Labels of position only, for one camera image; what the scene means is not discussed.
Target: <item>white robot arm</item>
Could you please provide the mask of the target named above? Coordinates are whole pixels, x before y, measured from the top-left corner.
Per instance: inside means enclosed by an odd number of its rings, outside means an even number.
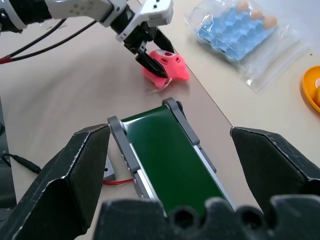
[[[134,13],[127,0],[1,0],[0,32],[21,33],[29,24],[49,19],[88,16],[111,27],[116,39],[150,72],[168,77],[163,66],[146,53],[147,42],[174,52],[170,41],[157,26],[167,25],[173,16],[173,0],[146,0]]]

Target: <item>orange bowl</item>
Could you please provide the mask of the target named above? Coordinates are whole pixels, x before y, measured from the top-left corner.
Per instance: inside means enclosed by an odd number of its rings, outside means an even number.
[[[320,113],[320,107],[314,101],[317,90],[316,82],[320,86],[320,66],[314,66],[306,71],[302,80],[302,89],[306,99]]]

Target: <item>pink plush toy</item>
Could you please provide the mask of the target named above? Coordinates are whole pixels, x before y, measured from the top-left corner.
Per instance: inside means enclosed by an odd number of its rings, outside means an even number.
[[[162,88],[171,81],[189,81],[187,65],[180,55],[165,50],[155,50],[150,52],[149,56],[156,59],[168,75],[168,78],[156,76],[142,67],[143,75],[153,82],[156,88]]]

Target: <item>cable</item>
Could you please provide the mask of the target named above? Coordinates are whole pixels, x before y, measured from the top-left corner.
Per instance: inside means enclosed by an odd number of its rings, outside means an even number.
[[[94,25],[95,23],[97,23],[96,20],[92,21],[91,23],[89,23],[88,25],[86,25],[85,27],[83,27],[82,29],[80,29],[79,31],[75,32],[74,34],[72,34],[71,36],[65,38],[64,40],[54,44],[54,45],[51,45],[49,47],[46,47],[42,50],[39,50],[39,51],[36,51],[36,52],[33,52],[33,53],[30,53],[30,54],[26,54],[26,55],[23,55],[23,56],[18,56],[18,57],[13,57],[13,58],[10,58],[10,57],[3,57],[3,58],[0,58],[0,64],[6,64],[6,63],[10,63],[10,62],[15,62],[15,61],[19,61],[19,60],[23,60],[23,59],[27,59],[27,58],[31,58],[31,57],[34,57],[36,55],[39,55],[39,54],[43,54],[51,49],[54,49],[56,47],[59,47],[60,45],[68,42],[69,40],[73,39],[74,37],[78,36],[79,34],[81,34],[82,32],[84,32],[85,30],[87,30],[88,28],[90,28],[92,25]]]
[[[67,19],[62,19],[60,22],[57,23],[52,29],[47,31],[45,34],[42,36],[38,37],[36,40],[30,42],[29,44],[23,46],[22,48],[18,49],[17,51],[14,51],[13,53],[7,55],[6,57],[14,57],[15,55],[18,55],[19,53],[22,53],[23,51],[27,50],[28,48],[32,47],[33,45],[37,44],[41,40],[45,39],[48,37],[50,34],[52,34],[55,30],[57,30]]]
[[[1,155],[2,160],[9,166],[11,167],[11,164],[6,160],[5,157],[11,157],[13,158],[17,163],[21,164],[22,166],[24,166],[25,168],[29,169],[31,172],[35,173],[35,174],[39,174],[41,171],[41,168],[39,166],[37,166],[36,164],[34,164],[33,162],[18,156],[18,155],[13,155],[10,153],[4,153]]]
[[[126,179],[126,180],[121,180],[121,181],[103,181],[102,184],[109,185],[109,186],[114,186],[114,185],[130,183],[133,180],[134,180],[133,178],[129,178],[129,179]]]

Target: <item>plastic bag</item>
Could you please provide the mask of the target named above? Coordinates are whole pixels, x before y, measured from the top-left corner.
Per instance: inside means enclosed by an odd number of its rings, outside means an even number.
[[[204,0],[185,20],[199,43],[261,93],[308,48],[290,25],[246,0]]]

